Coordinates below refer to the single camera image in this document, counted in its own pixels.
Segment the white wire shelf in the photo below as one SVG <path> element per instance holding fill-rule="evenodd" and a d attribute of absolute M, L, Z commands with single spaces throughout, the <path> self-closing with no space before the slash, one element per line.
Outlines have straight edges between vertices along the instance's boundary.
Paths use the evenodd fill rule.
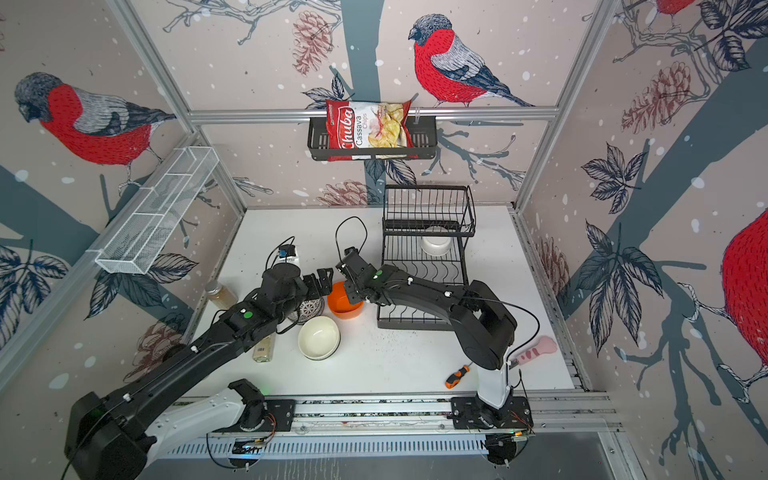
<path fill-rule="evenodd" d="M 146 273 L 181 221 L 219 157 L 211 147 L 178 150 L 173 164 L 99 253 L 109 273 Z"/>

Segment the bird wing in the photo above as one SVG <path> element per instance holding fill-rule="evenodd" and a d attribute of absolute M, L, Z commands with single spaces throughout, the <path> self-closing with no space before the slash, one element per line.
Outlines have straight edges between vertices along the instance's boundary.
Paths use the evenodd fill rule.
<path fill-rule="evenodd" d="M 176 117 L 156 108 L 132 104 L 114 95 L 92 94 L 79 88 L 73 89 L 83 106 L 83 113 L 74 123 L 74 128 L 83 134 L 113 137 Z"/>
<path fill-rule="evenodd" d="M 461 83 L 467 83 L 485 67 L 485 60 L 467 48 L 458 35 L 453 36 L 451 48 L 446 53 L 433 55 L 430 60 L 440 73 Z"/>

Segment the chip bag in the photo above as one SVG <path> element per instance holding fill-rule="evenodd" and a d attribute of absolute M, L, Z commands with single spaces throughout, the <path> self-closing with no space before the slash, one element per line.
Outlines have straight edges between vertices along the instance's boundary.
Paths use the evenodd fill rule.
<path fill-rule="evenodd" d="M 406 117 L 411 102 L 403 104 L 377 104 L 368 101 L 327 101 L 326 129 L 328 148 L 394 148 L 413 147 L 406 128 Z M 370 155 L 331 157 L 328 160 L 367 160 Z M 402 155 L 376 155 L 376 158 L 402 157 Z"/>

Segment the black dish rack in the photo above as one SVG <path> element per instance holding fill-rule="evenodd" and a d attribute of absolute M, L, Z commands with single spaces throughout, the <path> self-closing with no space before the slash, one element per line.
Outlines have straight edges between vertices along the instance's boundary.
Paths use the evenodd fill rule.
<path fill-rule="evenodd" d="M 475 235 L 475 202 L 469 187 L 454 185 L 386 185 L 382 216 L 382 264 L 413 276 L 448 285 L 468 285 L 464 252 Z M 427 232 L 443 227 L 447 232 Z M 421 237 L 451 237 L 442 257 L 424 253 Z M 450 330 L 443 319 L 409 306 L 380 306 L 379 328 Z"/>
<path fill-rule="evenodd" d="M 431 160 L 437 155 L 437 122 L 435 117 L 406 117 L 406 127 L 411 134 L 413 147 L 397 148 L 328 148 L 330 137 L 325 117 L 310 118 L 310 132 L 306 145 L 312 159 L 326 161 L 331 157 L 349 157 L 355 160 L 375 160 L 386 155 L 388 160 Z"/>

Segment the white table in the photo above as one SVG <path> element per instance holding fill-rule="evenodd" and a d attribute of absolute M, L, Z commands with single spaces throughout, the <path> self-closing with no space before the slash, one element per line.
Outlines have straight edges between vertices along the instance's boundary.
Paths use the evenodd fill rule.
<path fill-rule="evenodd" d="M 539 335 L 554 339 L 552 327 L 525 260 L 506 207 L 477 207 L 477 229 L 466 249 L 468 279 L 488 284 L 500 300 L 531 310 L 541 321 Z M 296 210 L 249 210 L 220 274 L 220 281 L 243 298 L 261 284 L 266 255 L 280 242 L 296 235 L 302 274 L 334 267 L 339 257 L 333 233 L 345 218 L 357 215 L 368 227 L 362 257 L 378 265 L 382 252 L 382 211 L 379 208 L 333 208 Z M 341 250 L 362 243 L 362 227 L 356 220 L 339 232 Z M 334 273 L 334 281 L 343 280 Z M 195 338 L 210 325 L 217 308 L 206 305 Z M 510 308 L 518 321 L 514 346 L 533 335 L 535 321 Z M 341 331 L 338 350 L 328 359 L 315 362 L 302 356 L 296 339 L 300 326 L 277 336 L 271 362 L 257 363 L 253 352 L 221 366 L 185 396 L 210 396 L 238 379 L 248 379 L 265 395 L 345 395 L 393 393 L 445 393 L 445 379 L 468 363 L 453 332 L 380 329 L 376 306 L 366 304 L 355 319 L 336 319 L 326 308 L 324 315 L 336 320 Z M 572 389 L 571 377 L 560 352 L 537 358 L 523 367 L 525 388 Z M 510 373 L 517 382 L 517 369 Z M 451 393 L 474 392 L 476 369 Z"/>

